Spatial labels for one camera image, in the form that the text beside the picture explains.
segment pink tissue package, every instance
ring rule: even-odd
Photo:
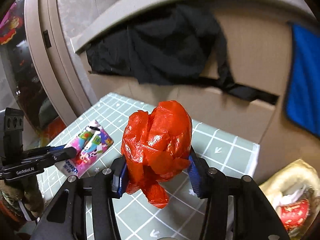
[[[113,139],[94,120],[65,146],[65,148],[75,148],[77,150],[76,157],[55,165],[64,175],[76,175],[80,178],[112,144]]]

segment silver bolt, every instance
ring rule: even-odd
[[[110,173],[111,173],[111,169],[105,168],[105,169],[102,170],[102,173],[103,173],[104,175],[110,174]]]
[[[68,177],[69,182],[74,182],[76,179],[77,179],[77,176],[75,176],[75,175],[71,175]]]
[[[208,172],[209,172],[210,174],[214,175],[214,174],[216,174],[218,171],[217,171],[216,168],[209,168],[209,169],[208,169]]]
[[[244,175],[243,178],[242,178],[245,182],[250,182],[252,179],[250,176],[248,175]]]

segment blue cloth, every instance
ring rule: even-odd
[[[285,106],[288,118],[320,137],[320,35],[297,24],[293,63]]]

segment grid patterned tablecloth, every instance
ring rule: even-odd
[[[86,172],[93,176],[109,167],[121,156],[120,147],[124,128],[129,116],[141,109],[152,112],[154,106],[109,93],[69,125],[51,143],[63,145],[74,137],[90,121],[96,119],[113,138],[113,146]],[[215,167],[228,176],[240,178],[253,175],[260,146],[236,135],[192,120],[192,146],[210,167]],[[39,174],[38,182],[44,200],[48,203],[66,180],[55,166]],[[133,195],[124,194],[114,199],[114,209],[122,240],[155,240],[161,237],[196,240],[199,238],[204,219],[206,200],[200,200],[192,191],[184,171],[171,181],[162,183],[170,195],[169,204],[158,209],[148,203],[141,190]],[[86,203],[86,226],[88,240],[93,240],[91,200]]]

